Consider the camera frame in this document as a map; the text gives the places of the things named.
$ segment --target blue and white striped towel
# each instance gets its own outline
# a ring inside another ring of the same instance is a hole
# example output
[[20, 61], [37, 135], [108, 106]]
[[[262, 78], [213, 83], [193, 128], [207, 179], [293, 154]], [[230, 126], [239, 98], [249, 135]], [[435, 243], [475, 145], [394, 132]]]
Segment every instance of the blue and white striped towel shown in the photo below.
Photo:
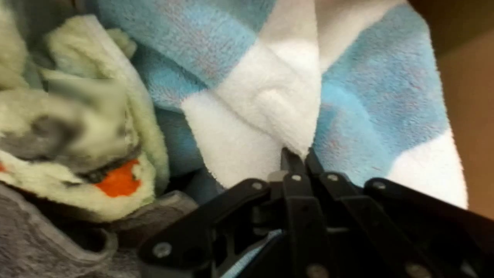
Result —
[[171, 174], [267, 177], [310, 145], [466, 206], [429, 30], [404, 0], [82, 0], [140, 44]]

